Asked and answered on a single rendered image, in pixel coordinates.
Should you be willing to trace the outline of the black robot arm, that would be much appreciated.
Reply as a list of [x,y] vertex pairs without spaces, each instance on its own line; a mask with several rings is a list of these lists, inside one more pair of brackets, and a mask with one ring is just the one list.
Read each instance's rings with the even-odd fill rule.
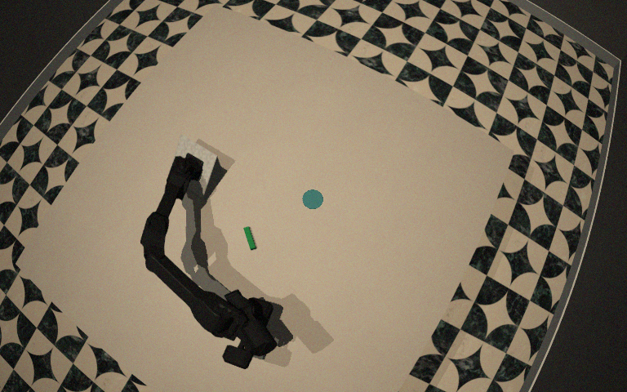
[[[204,291],[164,252],[165,237],[169,226],[168,217],[174,201],[176,198],[183,200],[189,182],[199,180],[202,166],[203,161],[192,154],[187,153],[185,158],[175,156],[170,175],[168,174],[167,177],[165,193],[157,211],[152,212],[147,218],[141,236],[140,243],[144,247],[145,265],[188,305],[194,318],[205,330],[213,336],[224,337],[231,341],[239,337],[247,353],[262,356],[274,350],[277,342],[264,323],[256,320],[254,305],[242,296],[238,289],[225,295],[227,301],[214,292]],[[232,324],[229,327],[231,321]]]

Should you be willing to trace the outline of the teal circle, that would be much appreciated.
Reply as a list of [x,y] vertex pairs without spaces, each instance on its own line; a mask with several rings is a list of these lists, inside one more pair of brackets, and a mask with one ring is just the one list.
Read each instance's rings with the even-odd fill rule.
[[323,196],[319,191],[311,189],[304,193],[302,201],[307,208],[316,209],[322,205]]

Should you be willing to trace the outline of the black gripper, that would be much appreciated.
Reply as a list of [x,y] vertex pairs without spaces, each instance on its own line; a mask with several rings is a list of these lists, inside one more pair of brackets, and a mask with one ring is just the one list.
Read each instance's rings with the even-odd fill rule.
[[[255,297],[248,299],[255,308],[256,320],[261,320],[265,326],[267,326],[270,316],[273,312],[273,306],[268,301],[263,301]],[[244,348],[243,343],[240,341],[238,347],[227,345],[222,357],[226,363],[230,363],[239,368],[248,368],[252,358],[252,353],[248,354]]]

